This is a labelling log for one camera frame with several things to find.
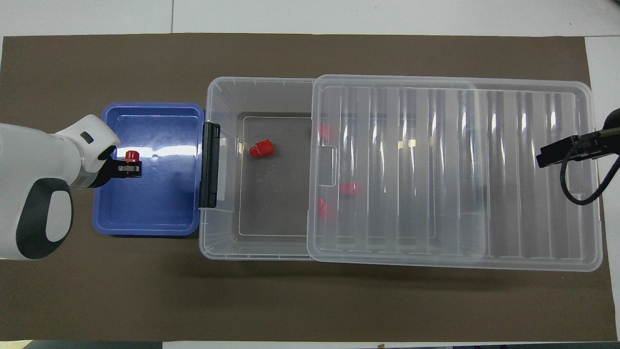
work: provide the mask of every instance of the white table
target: white table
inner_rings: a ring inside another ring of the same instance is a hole
[[[0,42],[13,35],[247,32],[585,36],[596,126],[620,107],[620,5],[613,0],[0,0]],[[598,161],[605,174],[613,159]],[[603,194],[611,284],[620,333],[620,179]],[[361,348],[378,343],[253,343],[245,348]],[[387,347],[449,345],[392,343]],[[175,342],[164,348],[237,348]]]

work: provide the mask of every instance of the brown table surface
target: brown table surface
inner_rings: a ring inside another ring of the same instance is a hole
[[[324,73],[589,84],[580,37],[6,37],[0,122],[52,133],[111,102],[202,106],[218,76]],[[54,254],[0,261],[0,340],[616,340],[606,256],[591,273],[211,261],[196,233],[98,234],[92,196],[73,192]]]

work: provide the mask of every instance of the blue tray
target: blue tray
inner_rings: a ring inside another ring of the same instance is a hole
[[[108,235],[184,236],[198,226],[205,113],[187,103],[114,103],[101,119],[121,140],[112,157],[137,150],[142,178],[95,189],[92,224]]]

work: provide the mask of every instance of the transparent storage box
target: transparent storage box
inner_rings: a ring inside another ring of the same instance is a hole
[[[209,258],[566,271],[602,261],[597,203],[566,200],[559,167],[535,160],[593,130],[582,83],[219,78],[206,119],[222,135],[217,206],[200,209]],[[251,158],[266,138],[275,153]],[[571,163],[567,181],[592,193],[595,162]]]

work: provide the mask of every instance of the black latch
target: black latch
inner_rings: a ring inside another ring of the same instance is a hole
[[[202,131],[202,176],[199,207],[218,203],[219,125],[205,122]]]

